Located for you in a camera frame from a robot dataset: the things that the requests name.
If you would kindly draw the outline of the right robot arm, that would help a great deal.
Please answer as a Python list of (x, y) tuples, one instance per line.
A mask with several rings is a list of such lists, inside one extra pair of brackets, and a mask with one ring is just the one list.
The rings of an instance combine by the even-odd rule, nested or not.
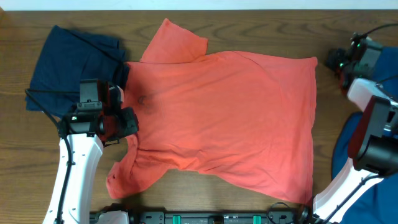
[(306, 223), (396, 223), (397, 48), (367, 33), (349, 49), (332, 49), (326, 61), (359, 109), (338, 138), (333, 180), (297, 218)]

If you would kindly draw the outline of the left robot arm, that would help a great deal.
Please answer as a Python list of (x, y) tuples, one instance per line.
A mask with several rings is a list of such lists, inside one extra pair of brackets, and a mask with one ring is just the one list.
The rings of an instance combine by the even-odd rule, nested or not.
[(96, 169), (105, 147), (139, 130), (123, 90), (110, 82), (82, 80), (80, 100), (59, 122), (60, 160), (44, 223), (90, 223)]

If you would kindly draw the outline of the coral red t-shirt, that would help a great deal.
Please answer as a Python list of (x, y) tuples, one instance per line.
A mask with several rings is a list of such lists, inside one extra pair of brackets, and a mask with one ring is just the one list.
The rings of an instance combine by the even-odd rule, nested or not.
[(168, 170), (215, 175), (294, 203), (312, 197), (315, 57), (207, 53), (208, 41), (165, 19), (129, 63), (124, 105), (138, 119), (108, 174), (114, 199)]

